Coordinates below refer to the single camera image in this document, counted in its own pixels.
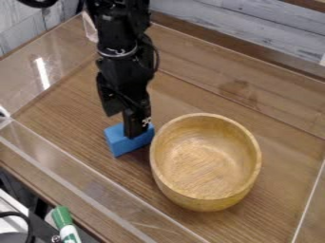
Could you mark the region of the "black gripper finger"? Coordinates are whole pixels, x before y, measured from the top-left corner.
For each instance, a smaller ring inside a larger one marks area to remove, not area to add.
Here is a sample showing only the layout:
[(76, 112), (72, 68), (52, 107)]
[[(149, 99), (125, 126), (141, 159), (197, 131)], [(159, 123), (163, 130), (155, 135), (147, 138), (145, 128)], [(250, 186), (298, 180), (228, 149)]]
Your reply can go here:
[(148, 129), (148, 123), (151, 121), (151, 105), (143, 103), (140, 106), (127, 107), (121, 114), (124, 136), (128, 139), (133, 139)]
[(107, 116), (111, 117), (121, 112), (124, 106), (116, 96), (116, 93), (109, 89), (101, 73), (97, 73), (96, 75), (96, 88), (104, 112)]

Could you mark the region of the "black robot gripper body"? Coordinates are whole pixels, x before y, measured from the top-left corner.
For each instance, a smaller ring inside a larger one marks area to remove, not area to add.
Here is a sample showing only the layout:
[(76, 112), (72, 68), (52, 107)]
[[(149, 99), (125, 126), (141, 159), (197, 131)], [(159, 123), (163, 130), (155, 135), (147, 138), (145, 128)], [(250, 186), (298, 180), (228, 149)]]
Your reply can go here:
[(149, 104), (147, 85), (157, 71), (160, 56), (153, 46), (136, 46), (131, 51), (97, 49), (97, 73), (101, 73), (109, 89), (116, 93), (125, 109)]

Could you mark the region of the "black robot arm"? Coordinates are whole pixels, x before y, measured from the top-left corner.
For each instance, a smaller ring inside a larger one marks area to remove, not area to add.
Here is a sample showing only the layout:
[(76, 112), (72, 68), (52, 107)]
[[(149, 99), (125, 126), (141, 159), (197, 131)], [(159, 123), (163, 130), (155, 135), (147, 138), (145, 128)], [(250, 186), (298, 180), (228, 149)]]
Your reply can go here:
[(97, 36), (100, 102), (108, 116), (123, 115), (123, 135), (132, 139), (148, 129), (147, 85), (160, 65), (157, 49), (145, 34), (149, 0), (85, 0), (85, 5)]

